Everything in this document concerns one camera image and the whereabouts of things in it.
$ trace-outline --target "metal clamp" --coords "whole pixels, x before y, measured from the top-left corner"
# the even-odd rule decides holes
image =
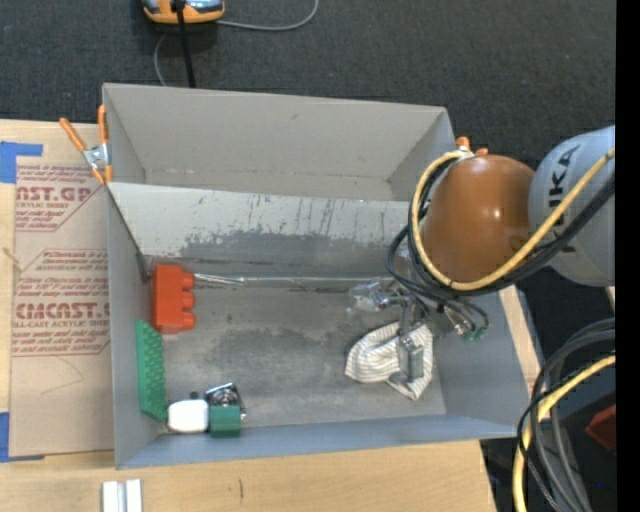
[[[107,113],[104,105],[98,109],[98,128],[100,131],[100,145],[88,148],[80,134],[68,119],[60,118],[60,126],[67,133],[69,140],[82,153],[95,178],[104,185],[113,178],[111,167],[111,146],[109,144],[109,130],[107,127]]]
[[[247,417],[247,409],[242,403],[240,392],[233,382],[207,390],[205,397],[210,406],[228,407],[230,405],[237,405],[240,407],[240,419]]]

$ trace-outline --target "yellow cable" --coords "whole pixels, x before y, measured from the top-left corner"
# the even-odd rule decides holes
[[[545,398],[540,401],[538,405],[538,417],[536,421],[541,422],[547,413],[551,410],[551,408],[558,403],[569,391],[578,386],[581,382],[591,377],[594,373],[599,372],[603,368],[607,366],[611,366],[615,364],[616,356],[611,355],[597,361],[590,367],[586,368],[578,375],[573,377],[570,381],[564,384],[562,387],[558,388],[553,393],[549,394]],[[529,423],[526,424],[525,429],[522,433],[522,444],[524,446],[525,451],[529,448],[529,443],[531,442],[531,425]],[[520,446],[518,446],[518,450],[516,452],[516,456],[513,462],[513,501],[516,507],[517,512],[526,512],[527,506],[524,499],[524,454],[522,453]]]
[[[558,205],[558,207],[551,213],[549,217],[545,220],[545,222],[538,228],[535,234],[525,243],[516,254],[514,254],[509,261],[507,261],[504,265],[502,265],[499,269],[494,271],[493,273],[485,276],[481,279],[477,279],[476,281],[469,281],[465,283],[454,281],[453,279],[445,276],[442,272],[440,272],[436,266],[433,264],[429,256],[427,255],[427,251],[422,245],[422,237],[420,235],[420,227],[419,227],[419,205],[420,205],[420,196],[422,195],[424,184],[426,183],[428,177],[433,173],[435,168],[440,165],[442,162],[447,159],[453,159],[450,155],[458,153],[452,152],[447,153],[444,156],[440,157],[433,164],[431,164],[425,170],[422,178],[418,182],[418,186],[413,195],[413,202],[411,204],[411,225],[413,229],[413,236],[415,237],[415,246],[418,250],[418,255],[420,256],[420,261],[427,268],[429,273],[433,275],[438,281],[440,281],[445,286],[452,288],[454,290],[461,291],[470,291],[477,290],[484,286],[488,286],[501,277],[505,276],[507,273],[511,272],[520,262],[534,249],[536,244],[542,240],[542,238],[551,230],[554,224],[558,221],[560,216],[569,208],[571,203],[576,199],[578,194],[582,192],[582,190],[587,186],[587,184],[593,179],[593,177],[606,165],[609,160],[615,157],[616,149],[611,148],[606,155],[598,159],[598,161],[591,166],[591,168],[578,180],[575,186],[569,191],[569,193],[565,196],[562,202]]]

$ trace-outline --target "black carpet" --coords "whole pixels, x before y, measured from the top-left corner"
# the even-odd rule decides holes
[[[224,19],[289,24],[313,0],[227,0]],[[199,88],[447,107],[456,135],[533,168],[561,141],[616,121],[608,0],[320,0],[291,32],[190,37]],[[104,82],[158,84],[161,33],[139,0],[0,0],[0,118],[95,122]],[[180,40],[159,49],[186,86]],[[604,290],[545,269],[520,285],[545,355],[611,316]]]

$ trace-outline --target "black cable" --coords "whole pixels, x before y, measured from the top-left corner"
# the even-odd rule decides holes
[[[296,23],[292,23],[290,25],[276,25],[276,26],[265,26],[265,25],[254,25],[254,24],[250,24],[250,23],[241,23],[241,22],[236,22],[236,21],[227,21],[227,20],[218,20],[216,21],[217,25],[222,25],[222,26],[226,26],[226,27],[235,27],[235,28],[239,28],[239,29],[245,29],[245,30],[254,30],[254,31],[261,31],[261,32],[287,32],[290,30],[295,30],[298,29],[304,25],[306,25],[307,23],[309,23],[316,15],[316,13],[318,12],[318,7],[320,4],[320,0],[314,0],[313,3],[313,7],[311,9],[311,12],[301,21],[298,21]],[[160,62],[159,62],[159,55],[160,55],[160,47],[162,46],[162,43],[164,42],[164,40],[166,39],[167,34],[164,34],[160,39],[158,39],[158,42],[156,43],[156,47],[153,51],[153,66],[155,68],[155,72],[156,72],[156,76],[158,77],[158,81],[163,85],[166,86],[167,83],[164,79],[164,77],[162,76],[162,72],[160,71]],[[193,80],[189,82],[190,87],[194,87],[195,88],[195,77],[193,77],[193,71],[189,71],[189,68],[191,67],[191,54],[189,54],[188,59],[185,59],[185,62],[188,62],[186,64],[187,66],[187,74],[191,75],[191,77],[193,78]]]
[[[551,494],[551,491],[549,491],[547,484],[542,479],[542,476],[540,476],[538,468],[536,467],[536,465],[533,463],[531,459],[527,460],[527,468],[529,469],[529,472],[533,476],[533,479],[536,481],[536,484],[538,484],[538,488],[540,489],[540,492],[542,492],[542,495],[544,496],[544,498],[547,500],[547,503],[556,512],[562,512],[562,509],[554,499],[553,495]]]
[[[605,359],[605,358],[609,357],[613,353],[615,353],[615,351],[607,353],[601,359]],[[517,426],[517,430],[516,430],[516,432],[517,432],[516,435],[517,435],[517,440],[518,440],[518,448],[520,449],[520,452],[522,453],[524,462],[527,465],[527,467],[531,467],[531,465],[535,465],[533,463],[531,457],[529,456],[528,450],[525,448],[524,441],[523,441],[524,424],[525,424],[527,418],[529,418],[531,421],[535,421],[536,425],[539,425],[539,422],[537,421],[539,403],[544,398],[546,398],[547,396],[549,396],[550,394],[552,394],[553,392],[557,391],[562,386],[564,386],[567,382],[569,382],[571,379],[573,379],[576,375],[578,375],[579,373],[587,370],[588,368],[593,366],[594,363],[597,363],[601,359],[598,359],[598,360],[596,360],[596,361],[594,361],[594,362],[592,362],[590,364],[584,365],[583,367],[579,368],[578,370],[575,370],[575,371],[571,372],[570,374],[568,374],[567,376],[563,377],[561,380],[556,382],[553,386],[549,386],[549,388],[546,391],[538,393],[538,394],[533,396],[533,398],[532,398],[531,402],[529,403],[528,407],[525,409],[525,411],[520,416],[520,420],[518,421],[518,426]],[[538,448],[538,445],[540,444],[541,437],[540,437],[539,433],[536,433],[534,430],[531,430],[531,432],[532,432],[532,434],[531,434],[531,442],[530,442],[529,446],[531,446],[532,444],[535,444],[536,448]],[[553,474],[549,473],[549,471],[548,471],[549,466],[544,466],[544,464],[543,464],[543,468],[545,470],[545,473],[546,473],[547,477],[550,477],[550,480],[552,480],[553,485],[555,486],[554,490],[556,490],[561,495],[561,497],[565,500],[565,502],[567,502],[567,505],[572,510],[577,511],[577,512],[581,512],[581,510],[577,507],[577,505],[573,502],[573,500],[571,500],[570,496],[568,496],[568,494],[566,493],[566,491],[564,489],[564,486],[562,486],[560,484],[560,482],[557,481],[557,477],[556,477],[555,473],[553,473]],[[545,492],[545,490],[548,492],[548,489],[541,488],[541,491],[546,496],[547,492]]]
[[[580,337],[592,336],[595,334],[596,334],[595,332],[588,332],[588,333],[581,334]],[[607,328],[606,330],[600,331],[600,335],[603,337],[602,341],[612,341],[612,340],[615,341],[615,331],[609,328]],[[557,382],[560,380],[560,377],[562,375],[562,369],[567,358],[568,358],[568,355],[567,357],[558,358],[556,368],[554,371],[551,372],[551,380],[550,380],[551,383]],[[552,426],[553,438],[555,440],[556,446],[558,447],[558,459],[562,464],[562,469],[567,477],[569,486],[571,487],[576,498],[578,498],[578,501],[580,502],[582,507],[585,510],[591,510],[589,497],[587,496],[584,489],[578,484],[578,482],[576,481],[573,475],[573,472],[571,471],[571,463],[569,462],[569,457],[567,455],[567,451],[565,450],[565,446],[562,439],[562,427],[560,425],[560,416],[559,414],[553,413],[553,411],[551,414],[551,426]]]
[[[483,328],[486,330],[489,327],[489,316],[487,313],[480,307],[475,304],[471,304],[468,301],[460,301],[454,299],[451,294],[447,290],[442,290],[442,293],[439,293],[440,290],[437,289],[428,289],[420,285],[420,283],[416,283],[402,275],[396,270],[395,265],[393,263],[393,258],[398,250],[398,247],[402,240],[406,237],[408,227],[403,228],[398,235],[392,240],[389,248],[387,249],[385,256],[385,266],[387,267],[388,272],[398,281],[401,285],[403,285],[406,289],[411,291],[413,294],[418,297],[426,298],[432,302],[435,302],[439,305],[446,305],[452,311],[455,311],[458,315],[463,317],[468,322],[468,327],[471,331],[476,331],[478,328],[473,319],[465,313],[463,307],[468,309],[472,309],[477,312],[483,320]]]
[[[185,0],[175,0],[176,14],[178,15],[178,27],[180,28],[180,40],[182,42],[182,52],[184,54],[184,64],[187,68],[187,81],[189,87],[196,88],[196,77],[193,73],[193,62],[191,61],[191,50],[189,49],[189,37],[187,26],[184,22]]]
[[[553,356],[551,356],[551,358],[549,358],[549,360],[546,362],[543,369],[538,374],[536,381],[534,382],[533,391],[532,391],[533,399],[529,407],[525,411],[525,413],[522,415],[520,422],[518,424],[519,445],[523,453],[523,456],[525,456],[526,458],[526,452],[524,451],[524,446],[522,444],[522,430],[524,426],[524,419],[527,415],[529,416],[532,438],[533,440],[537,440],[535,445],[536,445],[536,450],[540,459],[540,463],[543,466],[549,480],[555,486],[555,489],[557,490],[557,492],[567,502],[567,505],[571,508],[571,510],[574,510],[576,512],[580,512],[581,509],[575,503],[575,501],[571,499],[568,492],[565,490],[564,486],[560,483],[558,476],[549,461],[549,458],[545,451],[546,449],[543,443],[540,441],[542,439],[542,436],[541,436],[541,424],[540,422],[537,421],[538,404],[545,396],[549,395],[551,392],[558,389],[565,382],[570,380],[574,375],[584,370],[584,368],[588,368],[589,366],[591,366],[591,364],[587,365],[581,370],[571,372],[571,374],[569,374],[568,376],[560,379],[561,373],[557,370],[560,369],[561,371],[562,365],[564,364],[564,362],[569,356],[571,356],[572,354],[575,354],[576,352],[590,345],[603,343],[603,342],[610,342],[610,341],[615,342],[615,329],[612,327],[615,327],[615,319],[606,319],[606,320],[602,320],[600,322],[591,324],[581,329],[579,332],[577,332],[571,338],[569,338],[567,343],[561,349],[559,349]],[[549,389],[546,392],[541,393],[542,386],[544,385],[545,380],[547,380],[547,378],[549,377],[552,378],[552,380],[549,382]],[[552,419],[554,417],[554,414],[553,414],[554,408],[552,408],[551,410]],[[577,482],[575,482],[575,479],[573,479],[573,483],[571,483],[573,474],[571,473],[570,463],[568,461],[566,451],[563,450],[564,447],[562,444],[558,444],[558,447],[560,450],[559,459],[562,462],[563,471],[565,472],[567,478],[569,479],[570,485],[572,487],[572,491],[574,493],[576,492],[578,493],[576,495],[576,498],[578,498],[578,501],[581,502],[583,509],[589,510],[589,508],[585,507],[584,506],[585,504],[582,503],[582,501],[586,499],[586,495],[584,494],[581,495],[580,491],[578,490],[579,486]]]

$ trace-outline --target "cable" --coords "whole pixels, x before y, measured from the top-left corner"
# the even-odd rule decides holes
[[[531,461],[531,459],[527,460],[527,470],[533,476],[533,479],[538,484],[540,491],[547,500],[547,503],[551,505],[551,508],[555,510],[555,512],[562,512],[562,509],[560,508],[554,497],[551,495],[551,492],[549,492],[549,489],[547,489],[546,484],[544,483],[542,477],[540,476],[540,473],[538,472],[538,468],[536,468],[536,465]]]
[[[420,257],[421,263],[424,267],[429,271],[429,273],[440,283],[443,285],[452,288],[454,290],[460,291],[471,291],[471,290],[479,290],[483,287],[490,285],[496,282],[498,279],[507,275],[510,271],[512,271],[517,265],[519,265],[531,251],[535,248],[536,244],[542,240],[542,238],[551,230],[553,225],[558,221],[560,216],[569,208],[569,206],[575,201],[576,197],[582,192],[582,190],[586,187],[586,185],[591,181],[591,179],[601,170],[604,166],[615,157],[615,148],[610,149],[603,157],[598,159],[596,163],[594,163],[591,168],[582,176],[578,182],[574,185],[574,187],[569,191],[569,193],[564,197],[562,202],[554,209],[554,211],[547,217],[547,219],[542,223],[542,225],[538,228],[538,230],[533,234],[531,238],[514,254],[509,261],[507,261],[504,265],[502,265],[499,269],[492,272],[488,276],[485,276],[481,279],[477,279],[475,281],[470,282],[456,282],[453,279],[445,276],[442,272],[438,270],[438,268],[433,264],[431,259],[429,258],[424,246],[422,245],[420,229],[419,229],[419,205],[421,203],[423,193],[425,190],[425,183],[428,181],[430,174],[435,170],[438,166],[438,162],[447,157],[444,155],[440,159],[433,162],[427,169],[424,174],[420,178],[418,182],[418,186],[413,195],[413,199],[410,205],[410,225],[412,231],[412,237],[415,238],[415,246],[418,251],[418,255]]]
[[[216,23],[218,25],[222,25],[223,27],[233,27],[233,28],[239,28],[244,30],[253,30],[253,31],[260,31],[260,32],[286,32],[289,30],[298,29],[308,24],[315,17],[316,13],[318,12],[319,6],[320,6],[320,0],[314,0],[314,4],[313,4],[313,8],[311,9],[311,12],[301,21],[298,21],[291,25],[282,25],[282,26],[252,25],[250,23],[240,23],[236,21],[226,21],[226,20],[218,20],[216,21]],[[158,78],[158,81],[160,82],[160,84],[165,87],[167,87],[167,83],[164,77],[162,76],[162,71],[160,70],[159,54],[160,54],[160,48],[164,44],[164,41],[167,38],[167,35],[168,34],[163,34],[158,39],[158,42],[156,43],[156,46],[153,50],[153,67],[156,72],[156,77]]]
[[[252,25],[250,23],[240,23],[237,21],[226,21],[226,20],[218,20],[218,25],[222,25],[224,27],[234,27],[241,28],[244,30],[257,30],[261,32],[286,32],[287,30],[295,30],[300,28],[307,23],[309,23],[316,13],[318,12],[318,7],[320,6],[320,0],[315,0],[313,4],[313,8],[311,12],[301,21],[297,23],[293,23],[292,25],[282,25],[282,26],[268,26],[268,25]]]
[[[162,72],[160,71],[158,54],[160,53],[160,47],[162,46],[162,43],[164,43],[164,40],[167,38],[168,35],[169,34],[162,34],[162,36],[160,37],[160,39],[158,39],[158,42],[156,43],[156,47],[153,50],[153,67],[156,70],[156,76],[158,77],[160,84],[162,84],[164,87],[167,87],[167,83],[164,81],[164,77],[162,76]]]
[[[402,276],[397,271],[393,263],[393,258],[397,252],[398,246],[406,237],[407,230],[408,227],[405,226],[405,228],[400,231],[398,235],[396,235],[389,248],[387,249],[385,266],[387,267],[389,273],[395,278],[396,281],[398,281],[398,283],[400,283],[404,288],[414,294],[420,302],[424,303],[424,300],[430,300],[432,302],[435,302],[439,306],[448,307],[463,319],[463,322],[465,323],[471,337],[481,337],[489,329],[490,323],[489,315],[482,308],[464,299],[452,297],[447,290],[438,290],[436,288],[430,289],[424,287],[420,283]],[[469,312],[465,311],[465,309],[467,311],[474,311],[482,319],[481,327],[477,327],[472,316],[469,314]]]
[[[568,382],[564,383],[558,389],[554,389],[551,393],[545,394],[545,396],[539,401],[539,408],[537,409],[537,413],[535,413],[535,421],[539,423],[545,417],[545,415],[551,410],[551,408],[558,403],[564,396],[567,395],[571,390],[576,388],[580,383],[584,380],[588,379],[595,373],[601,371],[602,369],[615,364],[616,356],[609,355],[606,356],[587,368],[580,371],[577,375],[572,377]],[[522,447],[518,446],[516,450],[516,456],[513,465],[513,499],[517,512],[526,512],[527,506],[525,503],[524,497],[524,467],[525,467],[525,459],[524,453],[529,447],[532,438],[532,430],[529,424],[526,424],[524,427],[524,431],[522,432],[521,441]]]
[[[549,360],[548,364],[545,367],[545,373],[550,375],[549,385],[553,386],[560,380],[560,376],[562,374],[562,368],[567,360],[567,358],[576,353],[578,350],[589,346],[595,345],[603,342],[614,342],[615,343],[615,329],[611,327],[612,320],[607,320],[599,323],[597,326],[588,326],[588,328],[583,329],[581,332],[572,336],[569,341],[563,347],[563,350],[559,350],[554,356]],[[534,392],[537,392],[538,389],[542,386],[543,379],[536,379],[536,383],[534,384]],[[532,418],[535,416],[535,407],[533,409]],[[569,458],[567,452],[564,447],[564,443],[561,435],[561,427],[560,420],[558,414],[551,415],[551,422],[553,428],[553,436],[556,442],[556,446],[558,448],[558,458],[562,464],[563,472],[567,477],[569,482],[569,486],[573,491],[575,497],[577,498],[582,510],[590,511],[591,506],[589,503],[589,498],[584,492],[584,489],[578,484],[576,479],[573,476],[573,472],[570,469]],[[541,438],[541,427],[539,423],[532,422],[532,428],[534,428],[535,435],[537,439]],[[546,450],[543,448],[541,443],[536,445],[538,456],[540,458],[541,463],[543,464],[545,471],[549,478],[553,481],[557,488],[561,489],[562,484],[560,483],[559,478],[556,476],[556,472],[553,468],[553,465],[549,461]]]
[[[558,453],[558,458],[563,463],[563,470],[565,472],[565,475],[567,476],[570,482],[570,485],[572,487],[572,490],[576,494],[576,497],[580,501],[580,505],[575,503],[575,501],[571,498],[571,496],[568,495],[568,493],[564,489],[564,486],[559,481],[552,464],[548,460],[548,457],[546,454],[546,448],[543,448],[543,445],[540,442],[542,439],[541,425],[539,422],[541,413],[539,412],[538,407],[539,407],[539,404],[546,397],[548,397],[553,391],[557,390],[560,386],[568,382],[570,379],[574,378],[575,375],[589,368],[589,366],[584,367],[560,379],[561,370],[567,358],[589,346],[602,344],[603,342],[608,342],[608,343],[614,342],[614,345],[615,345],[615,318],[607,318],[605,320],[594,322],[584,327],[580,331],[576,332],[573,336],[571,336],[571,338],[569,338],[569,340],[567,340],[567,342],[548,359],[548,361],[545,363],[543,369],[540,371],[540,373],[538,374],[534,382],[533,390],[532,390],[532,397],[533,397],[532,401],[527,407],[527,409],[524,411],[524,413],[522,414],[520,421],[518,423],[518,429],[517,429],[517,435],[518,435],[518,441],[519,441],[518,449],[520,453],[523,454],[523,458],[524,459],[528,458],[527,447],[524,444],[524,437],[523,437],[525,419],[528,417],[529,432],[532,432],[534,434],[533,436],[534,439],[538,440],[538,442],[536,443],[536,448],[537,448],[537,453],[538,453],[540,462],[543,465],[544,470],[547,476],[549,477],[550,481],[555,486],[555,489],[558,492],[558,494],[565,500],[565,502],[567,502],[567,505],[571,508],[571,510],[574,510],[574,511],[581,510],[580,506],[582,506],[582,510],[590,510],[588,497],[586,496],[586,494],[581,492],[580,490],[581,488],[577,484],[577,482],[575,482],[575,479],[573,481],[573,484],[571,483],[573,474],[570,468],[568,457],[566,457],[566,452],[563,450],[564,445],[562,444],[561,440],[556,442],[560,450],[560,452]],[[547,380],[548,376],[551,376],[551,380],[548,384],[549,389],[545,393],[543,393],[542,387],[544,386],[545,380]],[[554,419],[557,420],[557,414],[552,414],[551,418],[552,420]]]
[[[195,89],[196,78],[193,73],[193,63],[191,62],[191,51],[189,50],[189,37],[187,36],[187,27],[184,23],[185,0],[175,0],[175,2],[176,14],[178,16],[178,27],[180,28],[180,41],[182,42],[184,65],[187,68],[187,81],[189,82],[189,87]]]

